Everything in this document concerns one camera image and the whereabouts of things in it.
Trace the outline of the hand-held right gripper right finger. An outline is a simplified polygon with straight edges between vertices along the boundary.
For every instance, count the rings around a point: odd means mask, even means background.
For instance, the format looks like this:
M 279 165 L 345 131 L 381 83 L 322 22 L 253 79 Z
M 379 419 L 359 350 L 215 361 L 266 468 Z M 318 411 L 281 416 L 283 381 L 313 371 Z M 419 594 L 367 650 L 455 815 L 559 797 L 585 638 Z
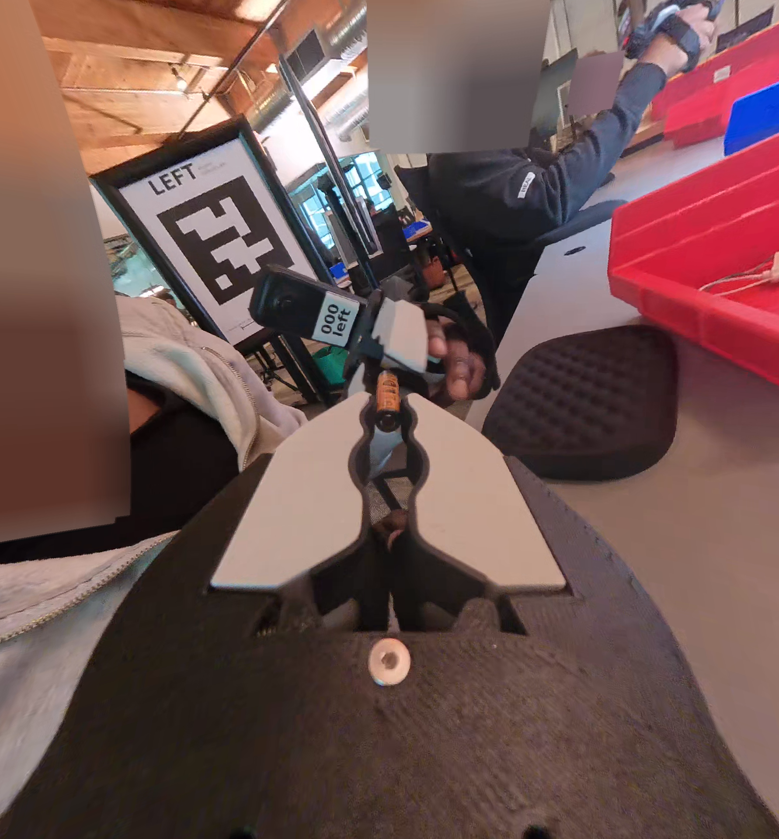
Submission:
M 567 580 L 503 454 L 464 421 L 418 394 L 405 399 L 415 478 L 399 551 L 401 592 L 458 617 L 483 599 L 554 596 Z

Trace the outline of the black tripod stand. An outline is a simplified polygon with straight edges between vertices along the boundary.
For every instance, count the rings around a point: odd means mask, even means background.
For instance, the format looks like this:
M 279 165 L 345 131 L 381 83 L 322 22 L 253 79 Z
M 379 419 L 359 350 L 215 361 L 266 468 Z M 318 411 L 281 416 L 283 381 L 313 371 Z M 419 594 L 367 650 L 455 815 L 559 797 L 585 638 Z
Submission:
M 348 240 L 351 242 L 356 256 L 356 262 L 363 274 L 363 278 L 370 288 L 378 289 L 379 280 L 375 277 L 371 263 L 371 257 L 376 252 L 376 245 L 374 237 L 371 236 L 367 228 L 365 215 L 342 171 L 338 157 L 332 148 L 332 144 L 316 109 L 301 86 L 299 79 L 296 78 L 295 72 L 291 69 L 283 53 L 279 53 L 278 67 L 281 79 L 290 91 L 291 96 L 299 105 L 303 116 L 309 124 L 311 133 L 321 150 L 326 162 L 328 175 L 333 183 L 331 192 L 337 190 L 340 195 L 343 208 L 336 211 L 336 214 L 345 228 Z

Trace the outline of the green plastic bin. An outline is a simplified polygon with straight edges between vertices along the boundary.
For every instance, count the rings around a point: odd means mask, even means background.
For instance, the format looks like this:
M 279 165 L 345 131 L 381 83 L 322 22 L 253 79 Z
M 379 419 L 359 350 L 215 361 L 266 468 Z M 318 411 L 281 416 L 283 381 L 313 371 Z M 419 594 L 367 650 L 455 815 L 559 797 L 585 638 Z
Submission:
M 330 388 L 342 388 L 345 384 L 344 368 L 348 351 L 343 347 L 323 346 L 311 354 L 319 372 Z

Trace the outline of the red storage bin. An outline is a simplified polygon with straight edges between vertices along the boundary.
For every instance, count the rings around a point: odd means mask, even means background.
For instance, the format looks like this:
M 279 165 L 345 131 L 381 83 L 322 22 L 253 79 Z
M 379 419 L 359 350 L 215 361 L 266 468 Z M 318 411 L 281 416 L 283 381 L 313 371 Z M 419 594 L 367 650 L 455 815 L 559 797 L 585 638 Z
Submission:
M 651 116 L 676 148 L 723 136 L 733 104 L 779 82 L 779 23 L 774 9 L 723 35 L 713 56 L 668 81 Z
M 779 386 L 779 133 L 615 211 L 610 293 Z

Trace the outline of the black framed marker sign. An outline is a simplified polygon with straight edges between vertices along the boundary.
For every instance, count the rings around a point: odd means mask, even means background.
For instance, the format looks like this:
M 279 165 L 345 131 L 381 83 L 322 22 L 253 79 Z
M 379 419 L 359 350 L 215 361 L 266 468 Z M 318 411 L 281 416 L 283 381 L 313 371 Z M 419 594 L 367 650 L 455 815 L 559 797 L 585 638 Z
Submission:
M 307 402 L 336 401 L 303 339 L 250 316 L 270 264 L 338 288 L 245 117 L 94 173 L 90 183 L 201 329 L 242 356 L 270 344 Z

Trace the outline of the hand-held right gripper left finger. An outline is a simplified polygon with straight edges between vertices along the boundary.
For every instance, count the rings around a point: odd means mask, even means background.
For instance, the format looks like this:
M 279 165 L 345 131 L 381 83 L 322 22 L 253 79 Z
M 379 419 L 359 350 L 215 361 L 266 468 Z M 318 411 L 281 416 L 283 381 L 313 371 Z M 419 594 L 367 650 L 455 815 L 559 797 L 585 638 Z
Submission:
M 332 626 L 388 627 L 389 583 L 364 489 L 371 404 L 356 393 L 277 448 L 211 589 L 273 596 Z

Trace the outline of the black mesh wrist rest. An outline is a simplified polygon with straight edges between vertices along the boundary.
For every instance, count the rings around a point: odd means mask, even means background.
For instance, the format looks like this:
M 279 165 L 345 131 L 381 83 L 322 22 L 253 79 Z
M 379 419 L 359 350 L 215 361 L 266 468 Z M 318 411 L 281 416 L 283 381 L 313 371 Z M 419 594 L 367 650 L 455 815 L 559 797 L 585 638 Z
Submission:
M 561 336 L 515 363 L 481 432 L 542 479 L 634 477 L 671 448 L 678 378 L 675 343 L 655 327 Z

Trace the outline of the white air vent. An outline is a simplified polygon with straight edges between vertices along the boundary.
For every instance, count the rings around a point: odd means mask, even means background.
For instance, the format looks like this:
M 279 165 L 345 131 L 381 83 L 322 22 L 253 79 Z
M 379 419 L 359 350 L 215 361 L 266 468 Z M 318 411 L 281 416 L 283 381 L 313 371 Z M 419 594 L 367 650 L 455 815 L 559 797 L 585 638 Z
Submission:
M 294 78 L 304 84 L 322 69 L 330 59 L 327 39 L 316 27 L 308 30 L 285 57 Z

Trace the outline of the person's left hand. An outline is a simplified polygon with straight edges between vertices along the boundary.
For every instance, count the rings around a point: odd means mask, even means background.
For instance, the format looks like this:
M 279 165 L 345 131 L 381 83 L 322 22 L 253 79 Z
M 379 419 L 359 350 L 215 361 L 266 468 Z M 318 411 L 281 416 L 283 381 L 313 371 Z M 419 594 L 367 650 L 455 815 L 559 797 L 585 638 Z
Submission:
M 428 386 L 430 401 L 447 407 L 476 399 L 487 374 L 483 358 L 469 347 L 464 334 L 450 320 L 427 319 L 426 330 L 428 359 L 443 366 L 440 382 Z

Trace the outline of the person's black shirt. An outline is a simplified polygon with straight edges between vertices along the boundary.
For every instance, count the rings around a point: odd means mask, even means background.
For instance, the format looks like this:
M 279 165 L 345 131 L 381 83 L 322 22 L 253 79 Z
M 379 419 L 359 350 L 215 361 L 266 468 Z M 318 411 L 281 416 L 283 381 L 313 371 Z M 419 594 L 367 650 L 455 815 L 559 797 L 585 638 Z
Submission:
M 126 372 L 129 396 L 148 404 L 130 435 L 130 513 L 114 523 L 0 543 L 0 565 L 130 547 L 181 530 L 237 477 L 238 457 L 222 426 L 161 385 Z

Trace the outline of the person's grey hoodie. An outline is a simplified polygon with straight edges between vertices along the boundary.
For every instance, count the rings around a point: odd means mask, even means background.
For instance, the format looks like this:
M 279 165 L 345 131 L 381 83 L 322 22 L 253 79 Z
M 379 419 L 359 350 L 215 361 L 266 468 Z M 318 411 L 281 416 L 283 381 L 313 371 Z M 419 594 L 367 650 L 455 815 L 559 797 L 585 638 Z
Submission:
M 173 306 L 121 294 L 117 306 L 125 374 L 215 419 L 237 452 L 238 475 L 307 423 L 279 404 L 233 347 Z M 131 435 L 149 406 L 128 397 Z M 122 600 L 179 531 L 117 550 L 0 565 L 0 816 L 57 734 Z

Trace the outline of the blue storage bin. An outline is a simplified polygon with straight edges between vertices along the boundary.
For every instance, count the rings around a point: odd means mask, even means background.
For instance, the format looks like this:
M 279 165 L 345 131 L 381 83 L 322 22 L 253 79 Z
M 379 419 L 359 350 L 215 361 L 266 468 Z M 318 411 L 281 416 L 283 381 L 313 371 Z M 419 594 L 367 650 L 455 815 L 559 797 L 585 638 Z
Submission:
M 779 80 L 736 100 L 723 139 L 731 156 L 779 133 Z

